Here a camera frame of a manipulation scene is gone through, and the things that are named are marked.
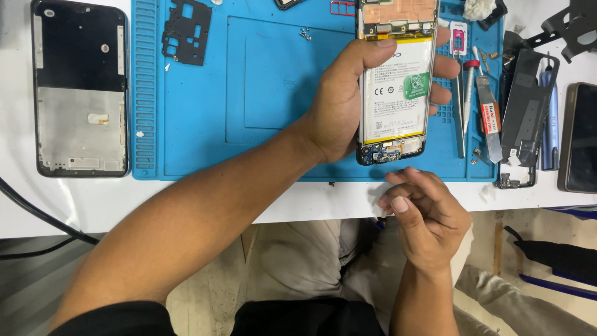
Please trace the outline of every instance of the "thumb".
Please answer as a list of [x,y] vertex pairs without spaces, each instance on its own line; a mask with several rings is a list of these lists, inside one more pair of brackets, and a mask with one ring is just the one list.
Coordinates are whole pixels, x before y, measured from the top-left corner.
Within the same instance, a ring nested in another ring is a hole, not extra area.
[[397,46],[392,38],[375,42],[354,39],[340,52],[328,70],[334,76],[344,77],[343,80],[356,81],[364,68],[376,68],[389,60]]
[[426,240],[429,230],[425,226],[423,215],[411,200],[398,196],[392,200],[392,209],[409,242],[416,245]]

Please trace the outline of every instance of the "smartphone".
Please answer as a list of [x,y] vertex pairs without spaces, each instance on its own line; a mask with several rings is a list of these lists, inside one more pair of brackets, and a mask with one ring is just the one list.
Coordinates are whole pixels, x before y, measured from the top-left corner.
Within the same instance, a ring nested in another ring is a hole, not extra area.
[[369,166],[423,153],[435,55],[438,0],[357,0],[356,38],[394,39],[396,51],[359,79],[356,160]]
[[120,9],[31,2],[38,172],[128,172],[127,19]]
[[597,194],[597,85],[571,84],[566,94],[558,189]]

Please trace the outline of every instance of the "black sleeve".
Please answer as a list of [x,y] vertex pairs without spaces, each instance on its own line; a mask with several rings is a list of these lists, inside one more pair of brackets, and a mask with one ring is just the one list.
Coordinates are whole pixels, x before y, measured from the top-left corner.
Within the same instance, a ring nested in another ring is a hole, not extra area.
[[176,336],[170,315],[156,302],[117,303],[79,315],[48,336]]

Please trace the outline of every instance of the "black cable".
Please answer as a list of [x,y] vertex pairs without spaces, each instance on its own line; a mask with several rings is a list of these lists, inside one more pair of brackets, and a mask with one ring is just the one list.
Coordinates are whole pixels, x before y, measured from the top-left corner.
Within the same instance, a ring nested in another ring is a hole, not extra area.
[[42,221],[52,225],[53,227],[61,230],[62,232],[68,234],[69,236],[82,240],[85,243],[89,243],[92,245],[97,245],[100,241],[88,236],[80,231],[75,230],[74,228],[62,223],[58,219],[48,215],[47,213],[40,210],[38,207],[34,206],[33,204],[29,203],[26,199],[24,199],[21,195],[19,195],[14,189],[12,189],[8,183],[6,183],[2,178],[0,178],[0,191],[5,194],[8,198],[10,198],[13,202],[17,203],[20,207],[31,213],[33,216],[41,219]]
[[68,243],[74,242],[75,240],[76,240],[76,238],[71,237],[63,242],[60,242],[60,243],[52,246],[49,249],[45,249],[45,250],[41,250],[41,251],[0,255],[0,261],[1,260],[30,258],[32,256],[40,256],[40,255],[48,254],[50,252],[56,251],[57,249],[61,248],[62,246],[66,245]]

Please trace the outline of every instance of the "red sim tray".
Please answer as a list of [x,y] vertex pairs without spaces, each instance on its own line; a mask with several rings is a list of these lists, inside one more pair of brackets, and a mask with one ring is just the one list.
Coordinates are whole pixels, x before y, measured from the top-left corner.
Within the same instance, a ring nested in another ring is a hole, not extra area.
[[330,13],[336,15],[355,16],[354,13],[349,13],[349,7],[352,7],[354,11],[355,3],[348,1],[332,1],[330,3]]

